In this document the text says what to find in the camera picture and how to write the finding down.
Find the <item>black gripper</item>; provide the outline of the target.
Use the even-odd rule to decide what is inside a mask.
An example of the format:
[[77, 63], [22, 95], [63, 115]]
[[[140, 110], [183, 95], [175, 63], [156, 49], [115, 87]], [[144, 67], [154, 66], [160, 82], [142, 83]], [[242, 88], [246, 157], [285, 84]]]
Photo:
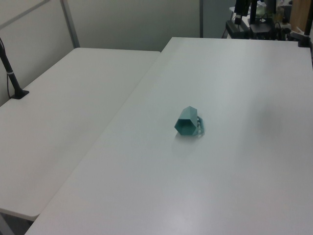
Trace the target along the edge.
[[241, 24], [242, 15], [237, 13], [244, 13], [246, 9], [246, 0], [236, 0], [234, 12], [236, 13], [235, 24]]

